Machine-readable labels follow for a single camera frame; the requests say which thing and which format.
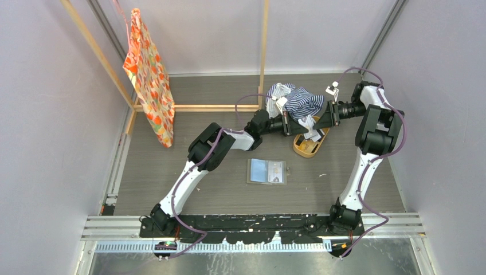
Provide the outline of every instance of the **blue paper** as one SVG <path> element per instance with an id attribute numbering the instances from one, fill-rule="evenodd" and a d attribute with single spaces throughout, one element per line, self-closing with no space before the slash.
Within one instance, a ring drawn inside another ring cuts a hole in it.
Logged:
<path id="1" fill-rule="evenodd" d="M 268 168 L 266 160 L 252 159 L 250 165 L 250 180 L 252 182 L 266 182 Z"/>

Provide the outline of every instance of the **hanging cloth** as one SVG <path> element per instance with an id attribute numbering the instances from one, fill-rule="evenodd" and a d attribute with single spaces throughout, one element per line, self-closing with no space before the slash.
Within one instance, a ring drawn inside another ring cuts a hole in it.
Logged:
<path id="1" fill-rule="evenodd" d="M 139 9 L 132 10 L 129 50 L 123 69 L 159 142 L 170 147 L 174 141 L 174 99 L 166 68 Z"/>

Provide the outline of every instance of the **floral fabric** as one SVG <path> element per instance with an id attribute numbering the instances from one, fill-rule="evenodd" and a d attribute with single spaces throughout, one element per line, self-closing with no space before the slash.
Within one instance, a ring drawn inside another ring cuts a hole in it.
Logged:
<path id="1" fill-rule="evenodd" d="M 170 147 L 174 141 L 174 99 L 166 68 L 140 17 L 139 9 L 132 10 L 130 49 L 123 69 L 135 88 L 159 142 Z"/>

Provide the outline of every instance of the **robotic arm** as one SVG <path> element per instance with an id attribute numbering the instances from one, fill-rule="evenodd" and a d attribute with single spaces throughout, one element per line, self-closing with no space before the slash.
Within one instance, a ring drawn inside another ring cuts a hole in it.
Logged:
<path id="1" fill-rule="evenodd" d="M 358 147 L 358 153 L 354 169 L 346 188 L 330 210 L 327 226 L 334 234 L 347 234 L 348 230 L 357 227 L 363 208 L 357 190 L 360 178 L 365 173 L 365 166 L 370 160 L 394 149 L 401 129 L 400 119 L 381 102 L 377 95 L 377 87 L 378 84 L 362 81 L 356 85 L 350 103 L 328 101 L 324 114 L 314 126 L 315 129 L 339 126 L 341 119 L 363 116 L 356 133 L 355 145 Z M 383 89 L 379 89 L 378 92 L 383 96 Z M 199 181 L 218 167 L 229 150 L 252 151 L 262 143 L 262 135 L 268 133 L 280 132 L 284 136 L 291 136 L 307 132 L 305 127 L 293 121 L 285 111 L 282 115 L 270 119 L 267 111 L 258 110 L 243 131 L 223 129 L 218 145 L 206 161 L 202 162 L 216 142 L 220 130 L 218 124 L 211 123 L 191 143 L 188 160 L 177 180 L 179 186 L 174 197 L 175 211 L 171 205 L 175 186 L 152 209 L 151 218 L 164 235 L 169 235 L 174 230 L 177 225 L 174 216 L 181 213 L 184 203 Z M 364 197 L 380 162 L 380 159 L 374 161 L 363 176 L 361 197 Z"/>

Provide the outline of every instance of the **table surface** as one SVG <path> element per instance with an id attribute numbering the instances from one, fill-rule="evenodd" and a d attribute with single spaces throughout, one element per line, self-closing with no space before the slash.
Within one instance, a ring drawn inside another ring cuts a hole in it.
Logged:
<path id="1" fill-rule="evenodd" d="M 273 83 L 294 83 L 314 94 L 338 74 L 265 76 L 265 90 Z M 360 75 L 349 74 L 339 84 L 339 100 L 349 100 Z M 256 93 L 258 76 L 173 77 L 171 90 L 177 104 L 234 104 Z M 326 100 L 331 96 L 325 94 Z M 242 104 L 256 104 L 250 99 Z M 242 113 L 248 121 L 251 113 Z M 190 143 L 212 122 L 241 129 L 234 113 L 176 112 L 174 144 L 165 148 L 157 141 L 143 114 L 137 116 L 124 168 L 116 215 L 146 215 L 172 188 L 187 160 Z M 231 150 L 220 166 L 206 175 L 187 200 L 183 214 L 328 213 L 344 190 L 356 159 L 354 139 L 360 118 L 331 128 L 313 158 L 292 149 L 293 137 L 265 135 L 252 152 Z M 247 184 L 248 159 L 284 160 L 290 168 L 285 186 Z M 388 160 L 377 168 L 365 200 L 378 211 L 403 212 Z"/>

